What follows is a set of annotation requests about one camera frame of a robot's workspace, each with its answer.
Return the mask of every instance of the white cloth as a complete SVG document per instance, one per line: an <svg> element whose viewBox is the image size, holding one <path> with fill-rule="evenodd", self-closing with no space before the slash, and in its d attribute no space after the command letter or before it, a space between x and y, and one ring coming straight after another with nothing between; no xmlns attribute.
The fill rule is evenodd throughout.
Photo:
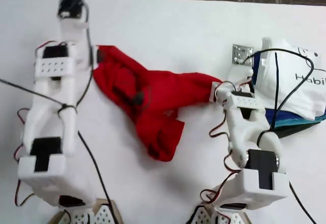
<svg viewBox="0 0 326 224"><path fill-rule="evenodd" d="M288 44L285 40L263 39L263 49L282 48L304 55L312 60L315 70L309 79L287 100L282 110L296 113L307 120L322 116L326 106L326 72L316 70L320 67L320 56ZM278 105L310 71L308 61L290 53L276 51L279 64ZM261 55L255 94L263 100L266 108L274 108L276 92L275 52Z"/></svg>

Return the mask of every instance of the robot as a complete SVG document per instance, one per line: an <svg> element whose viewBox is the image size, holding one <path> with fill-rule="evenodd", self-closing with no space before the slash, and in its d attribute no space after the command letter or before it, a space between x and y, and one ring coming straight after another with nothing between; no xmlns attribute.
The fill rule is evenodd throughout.
<svg viewBox="0 0 326 224"><path fill-rule="evenodd" d="M88 15L83 0L60 0L58 19L64 41L50 41L36 50L35 94L22 134L28 155L21 157L18 165L19 179L50 205L70 211L72 223L97 220L88 178L77 175L80 165L72 163L77 147L76 105L80 102L77 77L93 70L96 53L90 43ZM229 156L240 170L232 171L232 180L226 179L207 194L209 200L188 223L201 223L201 212L206 213L207 224L227 223L228 213L262 208L289 195L282 146L277 135L268 131L264 106L246 89L238 91L227 83L212 84L211 101L224 107L230 132ZM59 117L62 132L42 136L44 125L53 116ZM109 217L96 223L114 223L112 209L105 210Z"/></svg>
<svg viewBox="0 0 326 224"><path fill-rule="evenodd" d="M239 80L244 75L249 80ZM282 145L278 136L269 130L263 104L250 92L248 83L251 76L251 67L232 64L229 80L239 85L231 86L228 82L212 84L210 101L223 106L230 133L216 135L228 136L229 155L225 157L224 165L231 173L220 185L202 191L207 192L207 200L196 208L187 222L189 224L201 221L230 224L236 220L249 223L244 221L246 215L242 215L241 220L241 214L246 210L268 206L290 195ZM229 156L238 170L226 165Z"/></svg>

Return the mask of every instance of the white table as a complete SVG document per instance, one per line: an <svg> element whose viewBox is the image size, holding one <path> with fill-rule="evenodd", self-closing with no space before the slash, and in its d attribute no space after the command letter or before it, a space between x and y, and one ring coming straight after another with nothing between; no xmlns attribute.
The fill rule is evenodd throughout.
<svg viewBox="0 0 326 224"><path fill-rule="evenodd" d="M59 38L58 1L0 0L1 78L32 87L35 47ZM317 50L326 59L325 7L179 0L86 1L93 44L116 45L148 69L197 71L224 79L232 44L258 50L265 36L286 38ZM22 130L15 113L31 105L31 95L5 85L0 85L0 92L1 222L46 223L56 208L38 198L22 208L13 204L17 165L12 152ZM227 142L224 137L208 136L210 128L222 119L220 107L180 110L179 118L186 125L171 162L154 161L147 155L130 120L94 82L78 112L78 127L126 224L185 223L199 202L200 190L218 185L227 175L222 163ZM282 139L289 179L317 223L325 222L325 130L326 124L321 123ZM87 162L80 173L92 179L96 196L103 198L94 166L83 147L79 160ZM20 196L29 192L24 185ZM253 223L309 223L291 195L250 211L249 216Z"/></svg>

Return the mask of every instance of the red cloth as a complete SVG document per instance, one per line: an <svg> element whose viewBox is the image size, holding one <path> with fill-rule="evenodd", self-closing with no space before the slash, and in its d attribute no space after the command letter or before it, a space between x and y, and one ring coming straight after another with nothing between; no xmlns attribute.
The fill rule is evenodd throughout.
<svg viewBox="0 0 326 224"><path fill-rule="evenodd" d="M132 119L151 157L172 160L184 126L176 119L178 108L208 102L212 82L221 81L200 73L150 71L114 46L99 46L98 52L99 88Z"/></svg>

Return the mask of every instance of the silver metal plate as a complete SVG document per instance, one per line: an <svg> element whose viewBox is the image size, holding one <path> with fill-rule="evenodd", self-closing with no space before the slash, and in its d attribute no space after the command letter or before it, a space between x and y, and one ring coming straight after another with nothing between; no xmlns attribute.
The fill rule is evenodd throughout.
<svg viewBox="0 0 326 224"><path fill-rule="evenodd" d="M246 65L252 66L253 65L253 58L246 60L245 59L254 53L253 47L245 47L240 45L233 44L233 51L232 51L232 63L237 65Z"/></svg>

